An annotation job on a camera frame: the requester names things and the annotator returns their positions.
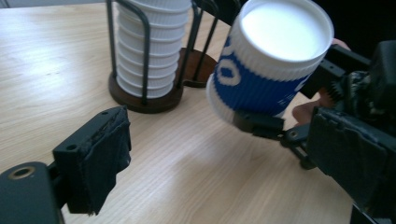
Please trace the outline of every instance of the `cup dispenser rack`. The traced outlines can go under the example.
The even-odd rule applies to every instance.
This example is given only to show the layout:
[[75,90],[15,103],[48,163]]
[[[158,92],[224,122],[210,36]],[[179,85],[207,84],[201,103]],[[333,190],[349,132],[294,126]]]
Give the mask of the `cup dispenser rack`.
[[[128,109],[144,114],[161,113],[173,109],[178,105],[183,94],[183,87],[204,88],[206,82],[213,73],[217,61],[206,54],[210,45],[210,41],[215,32],[217,22],[219,20],[219,8],[213,0],[202,0],[200,9],[194,0],[191,1],[192,8],[192,24],[190,36],[187,46],[180,50],[180,57],[178,60],[178,67],[176,77],[174,79],[174,86],[165,96],[155,99],[148,99],[148,80],[149,80],[149,40],[150,40],[150,25],[145,13],[140,10],[128,0],[115,0],[119,5],[133,12],[139,17],[144,27],[144,53],[143,53],[143,83],[142,96],[136,97],[125,90],[118,84],[117,78],[117,59],[116,59],[116,44],[115,44],[115,29],[113,20],[113,4],[112,0],[106,0],[108,32],[110,40],[110,54],[111,54],[111,73],[108,79],[108,88],[111,96],[121,105],[127,105]],[[235,3],[235,15],[239,12],[240,3],[238,0],[233,0]],[[195,41],[198,36],[200,23],[204,15],[204,11],[210,7],[213,12],[214,20],[212,22],[210,31],[208,33],[204,49],[202,51],[195,49]]]

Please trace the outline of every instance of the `white paper cup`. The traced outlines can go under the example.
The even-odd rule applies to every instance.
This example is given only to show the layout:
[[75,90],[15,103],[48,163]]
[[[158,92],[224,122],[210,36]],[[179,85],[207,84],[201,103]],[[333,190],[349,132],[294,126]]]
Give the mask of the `white paper cup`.
[[175,11],[185,10],[191,7],[190,0],[133,0],[133,2],[146,7]]
[[[141,21],[130,19],[123,14],[118,16],[119,25],[124,30],[127,30],[135,35],[143,38],[145,35],[145,29]],[[176,25],[150,25],[150,38],[158,40],[176,39],[185,34],[186,22],[182,22]]]
[[[332,22],[309,0],[249,0],[233,23],[208,98],[281,117],[332,43]],[[233,121],[225,110],[223,118]]]
[[[130,73],[138,76],[143,76],[143,64],[135,63],[122,55],[120,52],[117,54],[117,62],[121,64]],[[163,77],[163,75],[174,73],[177,70],[177,61],[171,62],[169,64],[163,64],[161,66],[148,66],[148,77]]]
[[[139,88],[143,87],[143,76],[135,74],[122,65],[119,64],[117,67],[117,75],[121,76],[128,84],[132,86],[136,86]],[[169,74],[163,74],[160,77],[148,77],[148,88],[151,89],[160,89],[165,86],[168,86],[169,83],[175,80],[176,73],[171,72]]]
[[[180,11],[173,11],[159,10],[158,8],[154,7],[145,7],[137,3],[134,4],[145,13],[146,17],[148,18],[148,22],[151,25],[176,25],[181,24],[182,22],[187,22],[189,19],[189,7],[183,8],[183,10]],[[140,21],[140,18],[132,11],[129,11],[120,5],[118,5],[118,9],[120,14],[130,17],[133,20]]]
[[[122,41],[126,46],[133,48],[138,51],[144,50],[145,39],[143,37],[134,35],[122,27],[118,31],[119,40]],[[168,40],[157,40],[151,38],[149,41],[149,53],[150,54],[167,54],[173,52],[175,49],[180,50],[183,44],[182,37],[168,39]]]
[[[117,52],[124,55],[125,58],[134,61],[136,63],[143,63],[143,51],[128,47],[122,41],[117,43]],[[162,66],[176,62],[180,58],[180,49],[174,49],[172,52],[167,54],[149,54],[148,65],[149,66]]]
[[[122,76],[117,76],[117,83],[120,87],[128,92],[129,94],[141,97],[142,96],[142,87],[137,85],[132,85],[127,80],[123,79]],[[161,88],[149,88],[148,87],[148,99],[155,99],[165,96],[169,91],[172,90],[174,82],[169,83],[168,85]]]

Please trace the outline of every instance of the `wood grain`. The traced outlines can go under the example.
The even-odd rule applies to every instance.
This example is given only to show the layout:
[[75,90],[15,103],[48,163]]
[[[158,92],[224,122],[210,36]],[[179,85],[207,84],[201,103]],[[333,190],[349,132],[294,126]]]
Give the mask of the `wood grain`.
[[[210,25],[205,17],[197,48]],[[217,59],[229,27],[219,23]],[[104,4],[0,10],[0,171],[53,161],[51,151],[116,106]],[[293,105],[306,102],[298,96]],[[352,201],[328,176],[302,170],[279,143],[241,133],[210,109],[205,90],[155,115],[129,112],[133,161],[97,217],[66,223],[348,223]],[[290,110],[288,126],[295,121]]]

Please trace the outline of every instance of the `cup stack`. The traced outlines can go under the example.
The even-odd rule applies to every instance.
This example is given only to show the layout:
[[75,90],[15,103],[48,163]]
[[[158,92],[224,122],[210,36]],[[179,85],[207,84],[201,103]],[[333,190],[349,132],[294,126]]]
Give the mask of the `cup stack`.
[[[165,96],[174,85],[190,0],[130,0],[148,18],[149,99]],[[144,25],[132,11],[118,5],[117,82],[129,94],[141,97],[143,90]]]

